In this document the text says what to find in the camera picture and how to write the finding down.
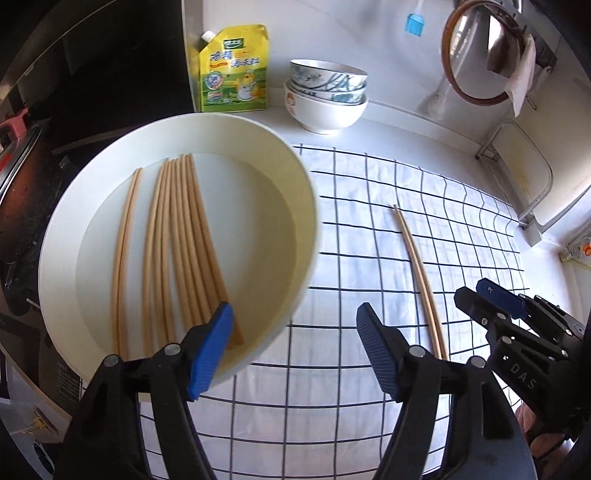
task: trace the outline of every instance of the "stack of bowls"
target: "stack of bowls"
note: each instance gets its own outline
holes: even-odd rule
[[[340,63],[292,60],[284,85],[285,107],[302,126],[331,134],[353,125],[362,115],[367,73]]]

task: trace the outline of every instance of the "pair of chopsticks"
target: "pair of chopsticks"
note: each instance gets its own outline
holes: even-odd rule
[[[113,348],[123,360],[129,359],[127,343],[127,322],[125,312],[125,283],[127,281],[127,256],[129,254],[129,239],[134,220],[135,204],[139,192],[142,169],[134,172],[131,186],[127,192],[123,215],[119,223],[119,233],[115,246],[115,262],[113,265],[113,280],[111,283],[111,337]]]
[[[441,321],[437,312],[437,306],[435,305],[435,299],[429,279],[425,273],[425,266],[420,254],[418,253],[417,246],[414,243],[414,239],[402,211],[398,206],[394,205],[394,213],[398,219],[402,231],[402,238],[408,250],[410,256],[411,265],[413,266],[414,276],[417,279],[418,287],[421,292],[421,299],[423,301],[423,308],[425,316],[427,317],[427,324],[429,326],[429,335],[431,337],[431,345],[433,347],[433,355],[439,360],[449,361],[449,353],[443,337],[441,328]]]
[[[189,330],[207,323],[219,303],[229,301],[229,297],[213,247],[192,155],[164,162],[152,197],[142,274],[142,331],[146,355],[154,351],[152,326],[155,326],[160,347],[176,341],[170,257],[174,263],[183,327]],[[152,298],[155,312],[152,312]],[[228,347],[242,343],[242,334],[235,324]]]

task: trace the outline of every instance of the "red handle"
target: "red handle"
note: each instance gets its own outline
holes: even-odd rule
[[[19,112],[18,115],[8,118],[4,120],[4,122],[0,122],[0,129],[9,128],[14,136],[13,140],[16,140],[21,135],[27,133],[27,126],[25,125],[25,121],[22,119],[22,117],[27,113],[29,113],[29,109],[24,108]]]

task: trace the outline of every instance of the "grid pattern cloth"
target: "grid pattern cloth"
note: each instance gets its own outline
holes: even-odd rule
[[[370,302],[411,345],[431,349],[393,204],[420,250],[452,361],[490,353],[485,329],[455,307],[457,288],[488,277],[528,290],[511,235],[517,217],[506,203],[395,160],[296,149],[320,196],[320,255],[305,298],[269,349],[189,405],[220,480],[373,477],[401,406],[380,390],[355,329],[357,308]],[[141,411],[152,473],[168,478],[150,404]],[[440,465],[448,419],[442,395],[426,471]]]

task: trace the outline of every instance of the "bowl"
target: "bowl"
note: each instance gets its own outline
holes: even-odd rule
[[[328,135],[349,127],[359,119],[368,104],[365,95],[357,105],[311,98],[291,90],[288,81],[284,84],[285,107],[310,132]]]
[[[216,256],[245,340],[225,352],[213,385],[265,350],[308,286],[319,214],[307,170],[290,145],[257,122],[222,113],[192,113],[141,127],[80,172],[43,240],[43,318],[57,351],[85,381],[113,352],[109,310],[115,244],[131,176],[140,167],[125,287],[129,357],[144,356],[141,279],[150,202],[159,166],[182,153],[194,155]],[[175,324],[179,341],[185,330],[180,318]]]
[[[322,92],[352,92],[365,87],[367,72],[321,60],[292,60],[291,80],[301,87]]]
[[[294,83],[291,79],[288,81],[288,87],[302,95],[307,95],[313,98],[322,98],[337,103],[360,103],[363,98],[365,87],[351,92],[323,92],[322,90],[309,90]]]

